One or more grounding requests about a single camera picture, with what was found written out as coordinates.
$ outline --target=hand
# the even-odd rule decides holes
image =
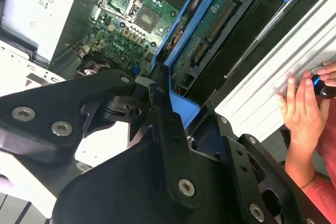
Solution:
[[[302,151],[316,148],[329,112],[329,100],[321,100],[318,106],[311,73],[305,72],[295,91],[295,78],[288,79],[287,99],[279,94],[280,109],[287,128],[291,131],[291,144]]]
[[[324,68],[316,71],[327,86],[336,87],[336,62],[326,62]]]

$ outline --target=black knob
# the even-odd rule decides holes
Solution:
[[[333,99],[336,97],[336,87],[327,86],[324,81],[320,79],[319,75],[316,74],[313,76],[312,81],[316,95],[319,95],[323,99]]]

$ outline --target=green circuit board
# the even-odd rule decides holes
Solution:
[[[178,60],[172,66],[172,80],[180,78],[190,64],[198,64],[206,53],[209,43],[215,38],[220,28],[229,17],[235,3],[230,0],[214,0],[204,15],[194,34],[185,45]]]
[[[179,10],[164,0],[140,0],[134,20],[102,10],[87,46],[102,51],[124,68],[138,69],[141,76],[151,71],[151,60],[172,27]],[[129,0],[108,0],[121,15]]]

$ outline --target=screw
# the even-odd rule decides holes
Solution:
[[[165,93],[164,89],[161,86],[157,86],[156,90],[158,90],[158,92],[160,93],[163,93],[163,94]]]
[[[187,137],[187,143],[188,145],[191,145],[191,143],[194,141],[194,138],[192,136]]]
[[[182,178],[178,181],[178,188],[180,192],[183,193],[187,197],[193,197],[195,194],[195,187],[193,183],[191,183],[188,179]]]
[[[228,121],[226,120],[226,118],[221,118],[220,120],[221,120],[223,123],[225,123],[225,124],[228,123]]]
[[[253,144],[256,144],[256,143],[257,143],[257,141],[256,141],[253,137],[251,137],[251,136],[250,136],[248,139],[249,139],[250,142],[253,143]]]
[[[123,82],[130,83],[130,80],[127,77],[121,77],[120,78]]]
[[[310,218],[307,218],[306,221],[307,221],[307,224],[315,224],[315,222]]]
[[[264,213],[262,212],[260,207],[258,207],[256,204],[251,204],[250,205],[250,212],[254,216],[254,218],[256,218],[259,222],[264,222],[265,221]]]
[[[12,110],[12,117],[19,121],[28,122],[36,117],[36,112],[28,107],[17,107]]]
[[[52,124],[51,131],[56,136],[68,136],[72,133],[72,126],[67,122],[56,122]]]

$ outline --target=red shirt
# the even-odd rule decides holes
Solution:
[[[332,182],[316,183],[305,192],[330,223],[336,224],[336,99],[330,103],[327,124],[316,150],[322,156]]]

